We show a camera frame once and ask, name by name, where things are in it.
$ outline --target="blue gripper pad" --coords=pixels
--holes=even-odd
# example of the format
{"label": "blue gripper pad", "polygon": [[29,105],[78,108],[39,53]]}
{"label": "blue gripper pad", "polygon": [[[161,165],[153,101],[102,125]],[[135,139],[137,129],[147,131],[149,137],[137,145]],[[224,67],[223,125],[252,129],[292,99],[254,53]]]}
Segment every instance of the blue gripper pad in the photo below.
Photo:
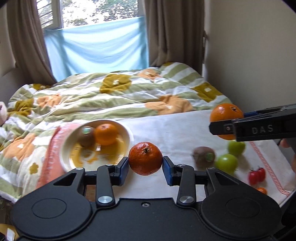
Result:
{"label": "blue gripper pad", "polygon": [[128,170],[129,170],[129,164],[128,164],[128,158],[127,158],[122,164],[120,169],[119,186],[122,186],[124,184],[124,181],[126,180],[126,176],[128,175]]}
{"label": "blue gripper pad", "polygon": [[258,115],[257,111],[244,113],[244,118],[247,118],[247,117],[250,117],[250,116],[255,116],[255,115]]}
{"label": "blue gripper pad", "polygon": [[173,177],[169,163],[163,158],[163,174],[169,186],[173,186]]}

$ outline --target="bowl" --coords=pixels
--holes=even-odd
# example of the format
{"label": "bowl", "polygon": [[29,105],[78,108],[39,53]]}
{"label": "bowl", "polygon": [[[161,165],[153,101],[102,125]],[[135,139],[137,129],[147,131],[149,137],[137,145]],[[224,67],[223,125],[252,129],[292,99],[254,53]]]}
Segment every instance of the bowl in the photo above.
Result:
{"label": "bowl", "polygon": [[[84,126],[96,128],[97,126],[106,123],[116,126],[118,134],[121,137],[121,144],[118,145],[118,149],[120,148],[120,155],[118,155],[118,159],[115,163],[110,162],[110,156],[108,156],[110,154],[102,154],[95,150],[82,148],[78,144],[77,136]],[[128,152],[132,146],[133,134],[128,127],[113,120],[95,120],[77,127],[67,136],[60,149],[59,159],[65,172],[69,172],[77,167],[84,167],[86,171],[96,171],[99,166],[106,165],[108,163],[117,164],[123,156],[128,156]]]}

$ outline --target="hand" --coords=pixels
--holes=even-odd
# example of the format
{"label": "hand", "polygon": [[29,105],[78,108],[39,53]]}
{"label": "hand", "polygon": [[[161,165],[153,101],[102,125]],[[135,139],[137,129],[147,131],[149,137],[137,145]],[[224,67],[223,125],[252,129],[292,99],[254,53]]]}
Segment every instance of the hand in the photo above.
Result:
{"label": "hand", "polygon": [[[280,146],[283,147],[283,148],[290,147],[290,145],[288,144],[286,139],[281,140]],[[296,173],[296,155],[294,155],[294,157],[293,157],[293,160],[291,162],[291,167],[292,167],[293,172]]]}

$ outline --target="orange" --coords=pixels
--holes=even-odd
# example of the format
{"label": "orange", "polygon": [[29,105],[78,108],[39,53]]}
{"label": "orange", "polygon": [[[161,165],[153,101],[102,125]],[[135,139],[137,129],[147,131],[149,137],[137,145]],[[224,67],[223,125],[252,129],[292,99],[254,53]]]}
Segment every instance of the orange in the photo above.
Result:
{"label": "orange", "polygon": [[[238,118],[243,118],[243,112],[234,104],[224,103],[217,105],[211,112],[210,122],[214,121],[224,121],[224,120],[233,120]],[[234,140],[235,135],[218,135],[225,140]]]}
{"label": "orange", "polygon": [[148,176],[161,168],[163,155],[157,146],[152,143],[140,142],[131,148],[128,160],[131,169],[135,173]]}
{"label": "orange", "polygon": [[108,146],[116,141],[118,135],[117,128],[112,124],[101,124],[94,130],[96,143]]}
{"label": "orange", "polygon": [[267,190],[266,190],[265,188],[257,188],[257,190],[258,190],[259,192],[262,192],[262,193],[264,193],[264,194],[267,194]]}

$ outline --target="light blue cloth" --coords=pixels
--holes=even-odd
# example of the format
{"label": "light blue cloth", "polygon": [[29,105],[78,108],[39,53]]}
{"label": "light blue cloth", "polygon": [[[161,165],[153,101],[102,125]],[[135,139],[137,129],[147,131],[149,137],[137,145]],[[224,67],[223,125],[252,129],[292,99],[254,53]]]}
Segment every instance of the light blue cloth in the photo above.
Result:
{"label": "light blue cloth", "polygon": [[47,30],[44,39],[57,81],[73,74],[149,65],[144,17]]}

